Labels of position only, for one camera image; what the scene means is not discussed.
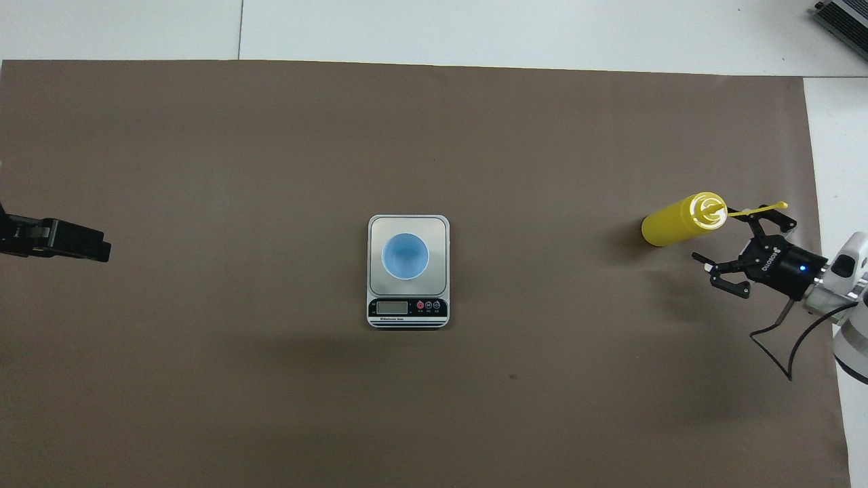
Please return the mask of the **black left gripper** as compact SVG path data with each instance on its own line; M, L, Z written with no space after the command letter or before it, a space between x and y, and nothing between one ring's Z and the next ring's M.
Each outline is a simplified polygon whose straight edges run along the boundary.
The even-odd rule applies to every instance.
M105 233L87 226L46 218L43 220L9 214L1 205L1 253L9 256L43 256L35 248L33 232L41 226L41 247L54 256L93 260L107 263L111 259L111 244Z

